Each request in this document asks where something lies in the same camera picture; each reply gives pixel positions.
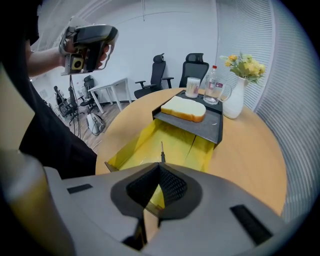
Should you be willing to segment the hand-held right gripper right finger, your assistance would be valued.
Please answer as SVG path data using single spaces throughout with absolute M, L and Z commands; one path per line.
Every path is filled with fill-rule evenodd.
M 159 230 L 147 244 L 152 256 L 248 254 L 284 227 L 271 208 L 233 182 L 179 165 L 162 163 L 184 195 L 160 214 Z

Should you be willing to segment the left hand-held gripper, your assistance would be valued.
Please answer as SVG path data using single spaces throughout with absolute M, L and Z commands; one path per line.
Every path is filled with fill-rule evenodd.
M 111 25 L 68 26 L 62 34 L 58 48 L 65 56 L 65 70 L 62 75 L 87 74 L 105 69 L 117 37 L 118 30 Z M 69 40 L 73 43 L 75 52 L 65 50 Z M 105 45 L 109 45 L 109 52 L 102 66 L 98 67 Z

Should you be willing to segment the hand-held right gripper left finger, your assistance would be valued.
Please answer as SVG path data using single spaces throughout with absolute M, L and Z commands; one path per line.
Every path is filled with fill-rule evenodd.
M 75 256 L 146 256 L 144 209 L 127 185 L 158 166 L 147 163 L 102 175 L 61 179 L 45 167 L 52 201 Z

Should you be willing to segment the person's left hand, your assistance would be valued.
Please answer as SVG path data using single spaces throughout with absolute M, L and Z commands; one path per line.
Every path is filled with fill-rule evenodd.
M 106 60 L 107 55 L 109 53 L 109 45 L 105 45 L 103 53 L 100 56 L 100 61 L 98 63 L 98 67 L 100 68 L 103 65 L 103 62 Z M 75 48 L 73 46 L 73 43 L 71 40 L 69 40 L 66 45 L 65 45 L 65 50 L 69 53 L 74 53 L 75 52 Z M 64 67 L 65 66 L 65 56 L 59 52 L 58 55 L 58 66 Z

